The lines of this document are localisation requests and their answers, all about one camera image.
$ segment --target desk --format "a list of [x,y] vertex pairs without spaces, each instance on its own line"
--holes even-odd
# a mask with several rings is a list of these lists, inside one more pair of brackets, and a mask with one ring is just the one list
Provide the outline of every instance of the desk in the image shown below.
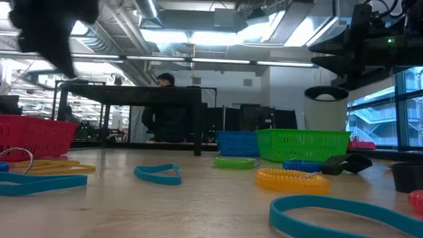
[[[0,196],[1,237],[28,238],[280,238],[268,223],[270,202],[286,192],[258,187],[255,170],[213,168],[217,153],[89,149],[68,159],[95,165],[88,186],[31,196]],[[182,184],[166,186],[137,179],[137,165],[176,163]],[[263,161],[261,168],[280,168]],[[358,175],[326,176],[329,196],[369,202],[423,219],[395,192],[392,172],[382,163]],[[316,208],[288,212],[305,222],[370,237],[404,237],[401,232],[359,216]]]
[[111,105],[190,107],[194,115],[194,154],[196,156],[201,155],[201,89],[65,84],[61,89],[58,120],[65,120],[68,93],[86,97],[106,106],[102,129],[103,147],[107,146],[106,134],[108,131]]

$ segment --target table surface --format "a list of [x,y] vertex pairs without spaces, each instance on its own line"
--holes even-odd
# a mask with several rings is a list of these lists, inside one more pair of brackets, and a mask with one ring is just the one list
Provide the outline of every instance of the table surface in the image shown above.
[[[254,184],[255,170],[213,168],[216,153],[92,149],[72,151],[69,159],[95,165],[87,187],[0,197],[1,237],[285,237],[269,227],[270,202],[290,194]],[[182,185],[138,180],[136,165],[176,163]],[[280,168],[262,161],[260,167]],[[327,176],[330,196],[365,201],[423,219],[395,192],[391,171],[382,163],[362,171]],[[302,208],[294,218],[372,237],[406,237],[370,219],[331,210]]]

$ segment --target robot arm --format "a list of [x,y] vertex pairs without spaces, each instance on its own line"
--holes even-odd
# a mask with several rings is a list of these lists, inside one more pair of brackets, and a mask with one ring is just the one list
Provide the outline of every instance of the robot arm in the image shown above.
[[[423,65],[423,0],[403,0],[403,13],[393,16],[391,11],[397,2],[380,14],[372,12],[367,3],[356,5],[351,25],[342,34],[309,47],[312,52],[333,56],[315,57],[311,61],[346,78],[346,88],[350,90],[366,84],[365,72],[369,68],[383,68],[375,71],[383,75],[392,68],[398,72]],[[386,16],[402,18],[385,27],[382,18]]]
[[69,36],[77,20],[94,24],[98,0],[9,0],[9,18],[20,30],[22,52],[38,52],[68,78],[76,77]]

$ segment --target metal table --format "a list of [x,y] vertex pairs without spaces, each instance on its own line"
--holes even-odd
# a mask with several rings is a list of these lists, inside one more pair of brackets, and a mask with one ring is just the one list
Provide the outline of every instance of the metal table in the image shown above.
[[101,143],[107,147],[106,134],[110,118],[110,106],[182,106],[193,111],[194,155],[201,155],[201,107],[202,92],[200,88],[160,88],[160,87],[126,87],[66,84],[62,86],[58,120],[65,120],[65,107],[68,93],[73,93],[97,101],[106,106]]

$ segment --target red object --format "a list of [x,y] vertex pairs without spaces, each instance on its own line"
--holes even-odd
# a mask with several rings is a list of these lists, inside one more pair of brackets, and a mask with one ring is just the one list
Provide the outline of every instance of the red object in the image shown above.
[[352,141],[348,142],[348,149],[376,149],[373,142],[358,141],[358,136],[353,136]]
[[[0,115],[0,152],[13,147],[25,148],[34,158],[66,154],[78,124],[45,120],[31,116]],[[12,151],[0,161],[29,160],[24,151]]]
[[408,203],[418,212],[423,214],[423,190],[415,190],[408,195]]

